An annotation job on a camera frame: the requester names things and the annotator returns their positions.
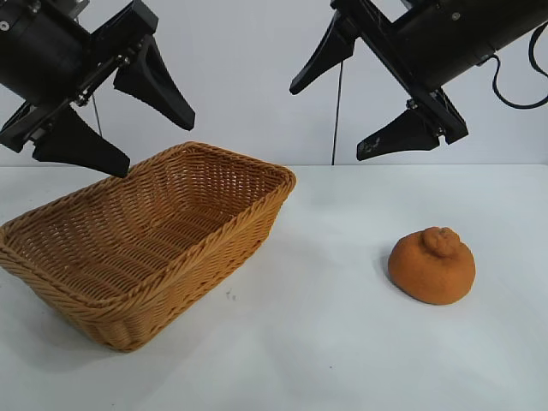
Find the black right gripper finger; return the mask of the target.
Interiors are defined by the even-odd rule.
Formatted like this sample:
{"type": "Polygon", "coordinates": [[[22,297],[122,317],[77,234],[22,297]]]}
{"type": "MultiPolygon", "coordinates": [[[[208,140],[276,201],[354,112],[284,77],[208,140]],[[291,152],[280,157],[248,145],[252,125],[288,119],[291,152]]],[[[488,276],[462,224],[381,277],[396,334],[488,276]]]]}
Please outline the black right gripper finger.
{"type": "Polygon", "coordinates": [[[364,161],[398,152],[431,151],[440,145],[444,131],[426,105],[408,101],[407,109],[400,116],[357,145],[356,159],[364,161]]]}
{"type": "Polygon", "coordinates": [[[318,47],[291,81],[289,92],[292,95],[302,92],[322,74],[352,57],[359,37],[360,31],[350,17],[336,12],[318,47]]]}

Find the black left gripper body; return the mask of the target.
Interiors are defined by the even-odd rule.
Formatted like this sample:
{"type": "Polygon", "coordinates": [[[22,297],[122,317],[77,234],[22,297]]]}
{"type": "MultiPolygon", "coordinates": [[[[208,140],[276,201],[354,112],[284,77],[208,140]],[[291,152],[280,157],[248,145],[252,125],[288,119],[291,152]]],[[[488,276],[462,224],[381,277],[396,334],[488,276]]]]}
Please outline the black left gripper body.
{"type": "Polygon", "coordinates": [[[65,109],[86,104],[157,27],[158,17],[142,1],[130,2],[93,33],[53,1],[3,1],[1,83],[24,103],[2,127],[2,145],[20,152],[65,109]]]}

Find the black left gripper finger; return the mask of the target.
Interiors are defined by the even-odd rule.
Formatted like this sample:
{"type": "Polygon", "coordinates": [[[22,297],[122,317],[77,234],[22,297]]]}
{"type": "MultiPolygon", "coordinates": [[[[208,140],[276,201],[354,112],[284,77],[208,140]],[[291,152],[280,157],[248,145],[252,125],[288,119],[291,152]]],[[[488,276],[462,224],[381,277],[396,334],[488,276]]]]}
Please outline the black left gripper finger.
{"type": "Polygon", "coordinates": [[[130,64],[120,67],[114,88],[158,111],[176,126],[190,131],[195,112],[172,80],[153,36],[145,36],[130,64]]]}
{"type": "Polygon", "coordinates": [[[39,162],[72,164],[120,178],[128,175],[129,157],[90,128],[71,107],[34,146],[33,158],[39,162]]]}

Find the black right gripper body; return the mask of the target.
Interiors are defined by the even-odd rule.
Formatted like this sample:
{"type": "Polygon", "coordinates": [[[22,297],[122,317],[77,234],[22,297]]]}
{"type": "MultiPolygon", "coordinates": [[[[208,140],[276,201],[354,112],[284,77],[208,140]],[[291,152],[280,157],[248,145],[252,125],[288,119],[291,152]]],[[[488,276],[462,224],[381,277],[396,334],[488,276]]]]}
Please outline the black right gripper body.
{"type": "Polygon", "coordinates": [[[419,1],[390,21],[372,1],[333,1],[451,144],[468,128],[443,86],[547,21],[545,1],[419,1]]]}

